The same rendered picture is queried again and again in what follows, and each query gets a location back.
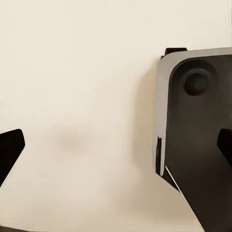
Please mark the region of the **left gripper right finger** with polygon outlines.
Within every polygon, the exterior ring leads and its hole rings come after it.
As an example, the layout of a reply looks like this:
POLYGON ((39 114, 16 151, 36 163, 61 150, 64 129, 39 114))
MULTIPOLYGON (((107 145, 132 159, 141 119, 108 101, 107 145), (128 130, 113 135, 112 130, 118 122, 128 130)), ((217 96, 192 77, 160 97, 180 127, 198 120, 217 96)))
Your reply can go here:
POLYGON ((232 130, 222 128, 217 138, 217 146, 227 162, 232 166, 232 130))

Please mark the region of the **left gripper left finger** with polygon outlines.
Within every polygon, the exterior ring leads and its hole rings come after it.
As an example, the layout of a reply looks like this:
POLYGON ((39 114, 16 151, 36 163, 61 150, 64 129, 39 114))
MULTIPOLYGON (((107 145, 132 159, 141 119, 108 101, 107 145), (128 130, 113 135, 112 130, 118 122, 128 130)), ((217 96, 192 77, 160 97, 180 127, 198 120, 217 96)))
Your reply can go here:
POLYGON ((21 129, 0 133, 0 186, 25 147, 21 129))

